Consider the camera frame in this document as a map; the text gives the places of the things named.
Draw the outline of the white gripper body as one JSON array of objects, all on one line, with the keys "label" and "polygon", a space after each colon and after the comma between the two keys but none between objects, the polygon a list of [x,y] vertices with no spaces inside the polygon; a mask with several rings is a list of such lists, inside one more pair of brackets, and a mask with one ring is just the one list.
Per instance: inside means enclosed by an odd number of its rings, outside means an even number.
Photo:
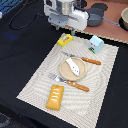
[{"label": "white gripper body", "polygon": [[70,26],[83,31],[89,14],[76,8],[77,0],[44,0],[44,13],[48,22],[59,27]]}]

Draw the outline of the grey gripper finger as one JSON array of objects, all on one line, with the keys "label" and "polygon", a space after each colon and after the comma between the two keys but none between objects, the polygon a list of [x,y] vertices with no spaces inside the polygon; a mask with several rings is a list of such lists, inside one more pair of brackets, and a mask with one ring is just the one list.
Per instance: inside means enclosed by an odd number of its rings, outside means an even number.
[{"label": "grey gripper finger", "polygon": [[71,36],[75,36],[75,33],[76,33],[76,29],[72,28],[71,29]]},{"label": "grey gripper finger", "polygon": [[55,25],[55,29],[56,29],[56,31],[59,31],[60,26],[59,25]]}]

